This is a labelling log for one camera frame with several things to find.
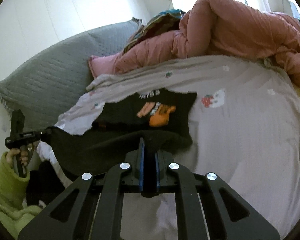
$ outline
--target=strawberry milk carton print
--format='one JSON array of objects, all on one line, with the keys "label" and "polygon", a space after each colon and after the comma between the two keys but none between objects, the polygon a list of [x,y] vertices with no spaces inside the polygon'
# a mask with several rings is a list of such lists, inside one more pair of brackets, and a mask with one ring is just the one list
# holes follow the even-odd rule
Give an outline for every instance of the strawberry milk carton print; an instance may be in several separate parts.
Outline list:
[{"label": "strawberry milk carton print", "polygon": [[203,98],[201,98],[201,102],[205,108],[222,106],[225,103],[225,90],[220,89],[212,95],[205,95]]}]

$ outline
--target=pink pillow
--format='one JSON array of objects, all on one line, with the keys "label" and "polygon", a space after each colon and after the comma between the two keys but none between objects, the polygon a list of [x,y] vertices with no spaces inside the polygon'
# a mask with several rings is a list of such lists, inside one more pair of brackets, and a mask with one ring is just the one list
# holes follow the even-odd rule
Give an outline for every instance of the pink pillow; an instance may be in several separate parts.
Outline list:
[{"label": "pink pillow", "polygon": [[88,60],[92,76],[97,78],[101,74],[114,74],[114,63],[121,53],[106,57],[91,56]]}]

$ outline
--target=shirt sleeve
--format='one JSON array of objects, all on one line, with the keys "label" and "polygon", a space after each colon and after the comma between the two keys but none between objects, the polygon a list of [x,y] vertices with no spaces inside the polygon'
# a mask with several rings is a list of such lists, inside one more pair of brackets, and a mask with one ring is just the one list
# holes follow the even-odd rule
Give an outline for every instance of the shirt sleeve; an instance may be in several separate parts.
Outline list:
[{"label": "shirt sleeve", "polygon": [[0,203],[10,207],[22,209],[22,202],[26,195],[26,187],[30,179],[27,171],[25,178],[20,178],[12,168],[10,168],[5,152],[0,160]]}]

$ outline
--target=silver screw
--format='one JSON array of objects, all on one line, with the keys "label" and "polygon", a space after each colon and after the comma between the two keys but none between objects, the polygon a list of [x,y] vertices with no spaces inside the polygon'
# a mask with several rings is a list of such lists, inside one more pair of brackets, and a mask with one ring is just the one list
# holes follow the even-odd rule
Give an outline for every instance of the silver screw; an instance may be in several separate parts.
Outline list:
[{"label": "silver screw", "polygon": [[179,164],[178,163],[170,163],[169,168],[173,170],[179,169]]},{"label": "silver screw", "polygon": [[86,173],[82,174],[81,178],[84,179],[84,180],[91,179],[92,178],[92,174],[89,173],[89,172],[86,172]]},{"label": "silver screw", "polygon": [[214,173],[208,173],[207,174],[207,178],[210,180],[216,180],[217,179],[217,175]]},{"label": "silver screw", "polygon": [[130,164],[129,163],[121,163],[120,168],[123,170],[126,170],[126,169],[130,168]]}]

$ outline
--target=hand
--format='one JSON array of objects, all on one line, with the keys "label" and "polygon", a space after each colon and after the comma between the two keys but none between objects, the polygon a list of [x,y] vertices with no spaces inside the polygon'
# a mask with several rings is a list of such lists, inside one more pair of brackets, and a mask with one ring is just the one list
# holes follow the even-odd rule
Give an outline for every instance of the hand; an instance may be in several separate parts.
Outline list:
[{"label": "hand", "polygon": [[[29,144],[27,148],[32,148],[33,145]],[[13,157],[21,153],[21,157],[19,160],[21,160],[21,164],[25,167],[28,165],[28,152],[27,151],[20,151],[19,149],[11,149],[6,156],[7,163],[10,166],[10,168],[13,168]]]}]

